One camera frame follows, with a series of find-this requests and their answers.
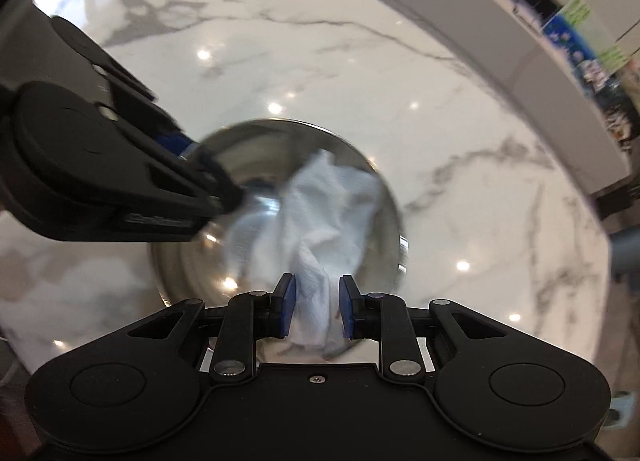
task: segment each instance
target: crumpled white towel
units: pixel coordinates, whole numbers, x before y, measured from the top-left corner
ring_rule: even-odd
[[[338,281],[362,262],[381,192],[376,176],[334,165],[324,150],[289,180],[278,215],[254,243],[246,277],[252,289],[273,291],[283,273],[296,276],[288,342],[323,349],[342,336]]]

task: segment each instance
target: stainless steel bowl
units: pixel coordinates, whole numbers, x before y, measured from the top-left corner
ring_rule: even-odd
[[[201,298],[207,307],[250,291],[242,285],[252,243],[280,208],[280,188],[319,149],[335,155],[336,165],[380,176],[353,146],[331,132],[304,122],[251,120],[204,139],[233,180],[247,190],[240,210],[210,222],[188,243],[153,243],[150,254],[165,303]],[[367,238],[355,279],[361,292],[393,293],[404,271],[406,241],[393,197],[384,181],[380,208]]]

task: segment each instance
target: metal bowl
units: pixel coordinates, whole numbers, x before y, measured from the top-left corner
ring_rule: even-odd
[[[319,149],[348,165],[380,177],[352,145],[331,132],[304,122],[268,118],[223,128],[205,138],[231,178],[245,187],[241,209],[205,226],[188,243],[152,243],[150,254],[165,303],[200,298],[207,307],[226,305],[229,298],[250,291],[242,285],[252,244],[264,224],[280,208],[279,192],[289,178]],[[366,251],[355,274],[363,293],[393,293],[404,271],[406,241],[401,221],[385,182],[380,207],[372,221]]]

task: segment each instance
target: white napkin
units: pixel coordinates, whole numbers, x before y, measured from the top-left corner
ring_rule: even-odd
[[[378,178],[334,165],[319,151],[294,175],[281,207],[255,241],[247,269],[252,289],[273,291],[283,273],[296,276],[288,342],[325,349],[342,336],[338,281],[362,261],[381,193]]]

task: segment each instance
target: marble countertop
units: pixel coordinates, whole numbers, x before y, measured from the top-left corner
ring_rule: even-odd
[[[279,116],[374,162],[409,242],[408,305],[450,298],[593,359],[609,244],[511,104],[382,0],[34,0],[199,139]],[[0,217],[0,327],[34,370],[162,307],[143,243],[59,243]]]

